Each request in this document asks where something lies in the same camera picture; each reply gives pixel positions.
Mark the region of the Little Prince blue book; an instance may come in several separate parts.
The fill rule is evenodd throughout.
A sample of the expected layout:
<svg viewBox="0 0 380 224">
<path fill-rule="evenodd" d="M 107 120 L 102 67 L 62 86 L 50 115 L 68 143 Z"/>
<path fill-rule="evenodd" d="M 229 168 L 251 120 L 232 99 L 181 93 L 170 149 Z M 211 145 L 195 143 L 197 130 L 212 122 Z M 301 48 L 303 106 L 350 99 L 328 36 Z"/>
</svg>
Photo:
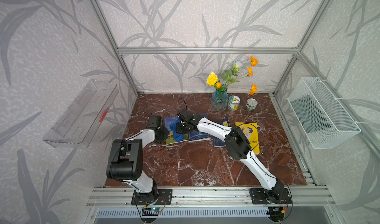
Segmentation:
<svg viewBox="0 0 380 224">
<path fill-rule="evenodd" d="M 204 132 L 192 131 L 189 133 L 189 142 L 210 140 L 211 136 Z"/>
</svg>

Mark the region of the Animal Farm book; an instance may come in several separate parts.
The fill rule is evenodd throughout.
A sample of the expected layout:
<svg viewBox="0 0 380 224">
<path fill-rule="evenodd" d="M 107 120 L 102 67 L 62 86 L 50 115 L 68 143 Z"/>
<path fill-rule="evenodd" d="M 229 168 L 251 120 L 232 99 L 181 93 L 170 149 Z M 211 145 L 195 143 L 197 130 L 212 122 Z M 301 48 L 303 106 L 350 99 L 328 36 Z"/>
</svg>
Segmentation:
<svg viewBox="0 0 380 224">
<path fill-rule="evenodd" d="M 177 143 L 173 139 L 173 131 L 176 131 L 176 125 L 180 121 L 181 120 L 177 116 L 167 117 L 164 119 L 164 125 L 168 129 L 168 131 L 170 132 L 169 136 L 166 138 L 166 145 L 172 145 L 172 144 Z M 189 135 L 185 134 L 184 139 L 181 142 L 188 141 L 188 139 L 189 139 Z"/>
</svg>

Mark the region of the dark navy Chinese book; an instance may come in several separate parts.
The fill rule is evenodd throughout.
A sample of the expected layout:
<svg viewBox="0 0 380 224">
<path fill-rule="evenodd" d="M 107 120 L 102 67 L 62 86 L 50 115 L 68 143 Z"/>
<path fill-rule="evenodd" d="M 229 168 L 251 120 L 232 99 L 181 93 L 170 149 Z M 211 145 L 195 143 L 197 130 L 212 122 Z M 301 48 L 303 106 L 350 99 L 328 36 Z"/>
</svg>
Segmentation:
<svg viewBox="0 0 380 224">
<path fill-rule="evenodd" d="M 227 118 L 222 119 L 220 121 L 217 121 L 216 123 L 223 125 L 223 126 L 226 126 L 226 127 L 230 126 L 229 119 L 227 119 Z M 213 137 L 213 143 L 214 143 L 214 147 L 225 147 L 226 146 L 225 142 L 223 140 L 218 139 L 217 137 Z"/>
</svg>

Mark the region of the yellow book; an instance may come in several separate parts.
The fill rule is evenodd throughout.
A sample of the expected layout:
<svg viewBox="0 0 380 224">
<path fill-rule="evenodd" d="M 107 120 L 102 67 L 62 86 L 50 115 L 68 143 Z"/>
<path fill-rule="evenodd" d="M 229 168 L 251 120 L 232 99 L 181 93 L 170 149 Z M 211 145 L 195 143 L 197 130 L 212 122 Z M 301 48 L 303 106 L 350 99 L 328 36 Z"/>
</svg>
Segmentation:
<svg viewBox="0 0 380 224">
<path fill-rule="evenodd" d="M 257 123 L 235 123 L 235 125 L 241 128 L 250 143 L 251 150 L 253 150 L 255 155 L 258 155 L 260 148 L 258 138 L 259 126 Z"/>
</svg>

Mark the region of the blue cloth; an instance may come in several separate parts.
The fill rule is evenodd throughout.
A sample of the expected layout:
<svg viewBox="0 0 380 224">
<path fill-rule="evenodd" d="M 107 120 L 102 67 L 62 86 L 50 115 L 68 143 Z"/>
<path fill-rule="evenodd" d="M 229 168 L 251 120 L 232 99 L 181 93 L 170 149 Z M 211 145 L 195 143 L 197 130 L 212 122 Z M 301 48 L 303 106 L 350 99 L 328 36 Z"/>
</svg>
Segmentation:
<svg viewBox="0 0 380 224">
<path fill-rule="evenodd" d="M 176 142 L 181 142 L 184 139 L 184 134 L 177 133 L 176 131 L 173 131 L 173 139 Z"/>
</svg>

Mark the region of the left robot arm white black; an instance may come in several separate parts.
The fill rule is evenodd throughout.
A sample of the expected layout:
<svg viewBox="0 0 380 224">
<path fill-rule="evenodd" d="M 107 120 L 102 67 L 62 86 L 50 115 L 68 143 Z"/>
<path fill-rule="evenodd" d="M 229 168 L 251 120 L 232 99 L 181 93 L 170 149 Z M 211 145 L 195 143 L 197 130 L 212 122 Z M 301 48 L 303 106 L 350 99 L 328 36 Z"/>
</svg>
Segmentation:
<svg viewBox="0 0 380 224">
<path fill-rule="evenodd" d="M 136 197 L 155 200 L 158 189 L 154 179 L 143 171 L 143 148 L 154 142 L 161 144 L 169 136 L 160 116 L 149 117 L 146 129 L 137 134 L 113 141 L 107 163 L 106 176 L 127 183 L 135 189 Z"/>
</svg>

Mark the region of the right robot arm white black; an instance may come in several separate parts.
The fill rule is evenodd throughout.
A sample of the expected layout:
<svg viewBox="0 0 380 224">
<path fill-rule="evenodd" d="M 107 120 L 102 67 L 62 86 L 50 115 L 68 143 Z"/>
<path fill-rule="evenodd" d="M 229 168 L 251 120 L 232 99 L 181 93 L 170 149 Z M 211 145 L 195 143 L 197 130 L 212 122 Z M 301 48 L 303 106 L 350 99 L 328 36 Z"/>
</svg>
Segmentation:
<svg viewBox="0 0 380 224">
<path fill-rule="evenodd" d="M 185 134 L 191 131 L 207 133 L 226 144 L 228 155 L 241 161 L 255 175 L 262 186 L 264 198 L 269 203 L 280 202 L 284 184 L 271 174 L 251 150 L 250 143 L 239 127 L 226 127 L 200 115 L 193 115 L 186 109 L 177 114 L 176 132 Z"/>
</svg>

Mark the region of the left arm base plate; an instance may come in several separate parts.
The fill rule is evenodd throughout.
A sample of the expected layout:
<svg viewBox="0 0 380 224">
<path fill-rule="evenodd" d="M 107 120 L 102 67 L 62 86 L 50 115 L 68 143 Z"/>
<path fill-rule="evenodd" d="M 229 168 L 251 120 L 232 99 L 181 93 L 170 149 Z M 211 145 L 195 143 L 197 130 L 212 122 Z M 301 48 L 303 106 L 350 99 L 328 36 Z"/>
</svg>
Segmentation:
<svg viewBox="0 0 380 224">
<path fill-rule="evenodd" d="M 153 189 L 150 193 L 134 191 L 132 205 L 170 205 L 172 202 L 172 189 Z"/>
</svg>

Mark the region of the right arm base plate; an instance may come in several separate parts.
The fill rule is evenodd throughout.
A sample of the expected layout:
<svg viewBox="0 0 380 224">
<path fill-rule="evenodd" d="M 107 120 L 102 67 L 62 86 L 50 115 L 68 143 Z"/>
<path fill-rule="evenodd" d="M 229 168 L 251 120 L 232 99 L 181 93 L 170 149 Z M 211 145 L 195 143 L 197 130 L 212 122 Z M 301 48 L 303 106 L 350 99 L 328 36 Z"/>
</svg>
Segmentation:
<svg viewBox="0 0 380 224">
<path fill-rule="evenodd" d="M 275 194 L 271 190 L 263 188 L 251 188 L 249 190 L 252 204 L 261 205 L 290 205 L 293 203 L 292 196 L 288 188 L 285 188 L 282 194 Z"/>
</svg>

